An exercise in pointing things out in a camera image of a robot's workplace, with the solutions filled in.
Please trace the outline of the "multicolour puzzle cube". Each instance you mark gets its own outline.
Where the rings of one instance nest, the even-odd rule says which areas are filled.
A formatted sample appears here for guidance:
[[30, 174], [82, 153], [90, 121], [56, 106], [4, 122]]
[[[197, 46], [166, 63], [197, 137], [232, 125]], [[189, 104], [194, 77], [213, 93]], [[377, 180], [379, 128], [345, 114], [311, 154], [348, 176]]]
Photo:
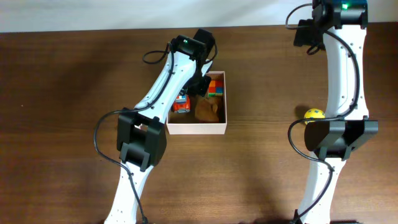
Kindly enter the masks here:
[[212, 80], [208, 87], [208, 96], [223, 96], [224, 95], [224, 82], [223, 80]]

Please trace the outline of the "brown plush toy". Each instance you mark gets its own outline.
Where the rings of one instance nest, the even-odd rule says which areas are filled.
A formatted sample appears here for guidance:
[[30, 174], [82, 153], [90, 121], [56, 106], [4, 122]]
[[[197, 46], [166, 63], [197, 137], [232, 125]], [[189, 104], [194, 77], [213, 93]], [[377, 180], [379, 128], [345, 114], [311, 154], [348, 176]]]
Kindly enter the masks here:
[[223, 105], [220, 97], [201, 98], [195, 107], [195, 118], [204, 123], [218, 123], [219, 110]]

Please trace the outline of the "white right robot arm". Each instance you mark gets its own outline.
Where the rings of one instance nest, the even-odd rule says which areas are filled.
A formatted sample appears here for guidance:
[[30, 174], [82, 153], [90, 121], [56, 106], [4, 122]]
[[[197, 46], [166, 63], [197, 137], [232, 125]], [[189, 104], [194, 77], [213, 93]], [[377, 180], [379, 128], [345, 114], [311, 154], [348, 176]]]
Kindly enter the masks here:
[[366, 0], [313, 0], [312, 16], [297, 26], [294, 45], [313, 55], [324, 50], [328, 62], [326, 111], [312, 109], [288, 128], [305, 123], [310, 161], [303, 199], [292, 223], [330, 223], [338, 177], [351, 154], [375, 136], [378, 121], [369, 118], [363, 88], [363, 48], [368, 27]]

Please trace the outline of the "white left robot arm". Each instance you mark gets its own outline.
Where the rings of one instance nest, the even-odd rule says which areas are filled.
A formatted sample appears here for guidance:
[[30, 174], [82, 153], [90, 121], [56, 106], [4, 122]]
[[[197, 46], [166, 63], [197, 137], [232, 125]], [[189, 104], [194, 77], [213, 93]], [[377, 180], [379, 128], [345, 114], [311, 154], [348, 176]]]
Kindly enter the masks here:
[[194, 37], [179, 35], [162, 52], [166, 61], [145, 97], [118, 116], [116, 148], [121, 168], [118, 187], [106, 223], [136, 223], [143, 212], [140, 197], [152, 169], [164, 155], [165, 120], [178, 95], [204, 96], [210, 85], [210, 52], [216, 52], [211, 32], [198, 29]]

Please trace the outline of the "red grey toy truck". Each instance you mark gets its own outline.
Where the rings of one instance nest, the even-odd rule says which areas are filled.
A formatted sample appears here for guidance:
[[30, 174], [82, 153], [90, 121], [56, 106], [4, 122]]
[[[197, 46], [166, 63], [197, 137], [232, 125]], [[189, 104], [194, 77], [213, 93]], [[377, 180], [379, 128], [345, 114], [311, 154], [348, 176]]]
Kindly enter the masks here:
[[174, 113], [189, 113], [190, 109], [191, 103], [189, 95], [181, 90], [172, 105], [172, 111]]

